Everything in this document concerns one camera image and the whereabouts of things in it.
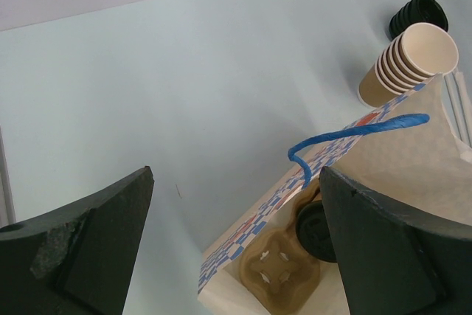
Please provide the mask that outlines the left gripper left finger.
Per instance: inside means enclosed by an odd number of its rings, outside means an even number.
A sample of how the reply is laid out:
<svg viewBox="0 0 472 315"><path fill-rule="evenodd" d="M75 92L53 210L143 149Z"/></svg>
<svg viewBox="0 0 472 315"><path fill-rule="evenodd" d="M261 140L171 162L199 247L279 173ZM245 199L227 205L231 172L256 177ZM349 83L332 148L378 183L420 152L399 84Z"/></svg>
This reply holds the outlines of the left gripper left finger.
<svg viewBox="0 0 472 315"><path fill-rule="evenodd" d="M1 313L122 314L153 185L146 166L1 228Z"/></svg>

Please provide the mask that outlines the black cup lid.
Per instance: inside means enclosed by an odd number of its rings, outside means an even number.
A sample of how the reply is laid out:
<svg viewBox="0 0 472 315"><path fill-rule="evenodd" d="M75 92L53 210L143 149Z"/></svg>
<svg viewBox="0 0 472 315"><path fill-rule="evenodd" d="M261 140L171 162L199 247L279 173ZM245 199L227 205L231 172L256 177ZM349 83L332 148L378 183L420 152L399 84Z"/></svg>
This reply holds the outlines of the black cup lid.
<svg viewBox="0 0 472 315"><path fill-rule="evenodd" d="M296 237L309 255L324 262L337 262L322 201L310 202L299 211Z"/></svg>

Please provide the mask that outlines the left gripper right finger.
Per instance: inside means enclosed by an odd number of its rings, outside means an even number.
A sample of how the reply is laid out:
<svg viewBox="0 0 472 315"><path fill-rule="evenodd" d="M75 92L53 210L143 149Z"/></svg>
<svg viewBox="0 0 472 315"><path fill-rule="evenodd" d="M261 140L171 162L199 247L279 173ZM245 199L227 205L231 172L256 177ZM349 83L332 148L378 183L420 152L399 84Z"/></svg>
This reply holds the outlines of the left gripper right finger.
<svg viewBox="0 0 472 315"><path fill-rule="evenodd" d="M471 227L396 201L331 167L319 175L352 314L470 314Z"/></svg>

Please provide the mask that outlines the blue checkered paper bag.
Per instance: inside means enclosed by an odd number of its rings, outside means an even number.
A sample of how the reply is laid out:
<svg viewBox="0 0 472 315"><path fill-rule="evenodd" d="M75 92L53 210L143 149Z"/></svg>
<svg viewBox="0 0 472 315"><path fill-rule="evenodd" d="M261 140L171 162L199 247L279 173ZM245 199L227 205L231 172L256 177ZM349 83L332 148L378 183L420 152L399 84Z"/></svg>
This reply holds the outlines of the blue checkered paper bag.
<svg viewBox="0 0 472 315"><path fill-rule="evenodd" d="M455 136L434 77L355 122L386 122L401 114L427 114L419 126L348 136L312 145L304 156L311 171L292 167L204 253L198 301L213 314L265 314L242 284L238 267L245 249L283 227L293 206L306 200L325 166L372 189L438 217L471 223L471 149Z"/></svg>

